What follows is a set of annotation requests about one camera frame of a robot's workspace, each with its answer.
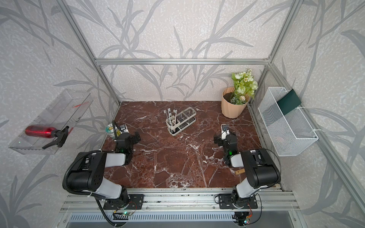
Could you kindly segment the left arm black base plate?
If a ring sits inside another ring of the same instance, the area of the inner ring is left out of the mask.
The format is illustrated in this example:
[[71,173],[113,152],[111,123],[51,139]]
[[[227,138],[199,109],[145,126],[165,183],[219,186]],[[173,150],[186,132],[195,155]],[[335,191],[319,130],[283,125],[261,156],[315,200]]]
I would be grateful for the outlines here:
[[144,202],[143,194],[130,194],[118,199],[107,199],[103,206],[104,210],[141,210]]

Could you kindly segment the pink toothbrush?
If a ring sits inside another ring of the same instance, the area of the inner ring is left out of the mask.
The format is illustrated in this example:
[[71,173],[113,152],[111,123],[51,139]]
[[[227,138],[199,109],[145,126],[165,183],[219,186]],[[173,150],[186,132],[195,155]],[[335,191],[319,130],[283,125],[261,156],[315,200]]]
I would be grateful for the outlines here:
[[173,110],[175,117],[174,117],[174,125],[176,125],[176,121],[177,121],[177,109]]

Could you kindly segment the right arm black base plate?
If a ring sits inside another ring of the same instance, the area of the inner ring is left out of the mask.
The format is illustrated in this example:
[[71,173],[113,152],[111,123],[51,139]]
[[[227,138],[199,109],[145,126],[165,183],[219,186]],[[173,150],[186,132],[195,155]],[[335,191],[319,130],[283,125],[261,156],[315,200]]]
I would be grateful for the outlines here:
[[258,204],[255,196],[251,196],[248,198],[240,198],[233,194],[219,194],[218,204],[221,210],[228,209],[257,209]]

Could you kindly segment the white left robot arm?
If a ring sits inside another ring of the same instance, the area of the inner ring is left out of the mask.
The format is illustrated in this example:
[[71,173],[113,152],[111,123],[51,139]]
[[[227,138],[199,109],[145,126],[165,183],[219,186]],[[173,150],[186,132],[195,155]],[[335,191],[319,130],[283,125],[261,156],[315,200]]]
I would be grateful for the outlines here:
[[128,165],[134,153],[134,145],[141,141],[139,132],[133,135],[127,127],[120,127],[115,121],[113,151],[80,152],[68,167],[62,182],[62,187],[68,193],[89,195],[96,200],[105,200],[116,207],[124,207],[129,201],[125,187],[113,183],[104,177],[105,168]]

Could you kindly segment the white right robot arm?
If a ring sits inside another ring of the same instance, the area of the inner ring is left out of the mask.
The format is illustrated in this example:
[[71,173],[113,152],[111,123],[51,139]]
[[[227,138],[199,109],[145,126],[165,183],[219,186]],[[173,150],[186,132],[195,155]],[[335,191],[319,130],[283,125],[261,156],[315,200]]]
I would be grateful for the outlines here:
[[271,150],[260,148],[248,151],[238,151],[238,140],[235,134],[225,137],[215,136],[214,143],[223,148],[223,160],[233,168],[243,168],[246,178],[234,186],[230,197],[220,195],[225,208],[244,208],[253,202],[256,192],[270,188],[280,182],[280,166],[277,166],[269,155]]

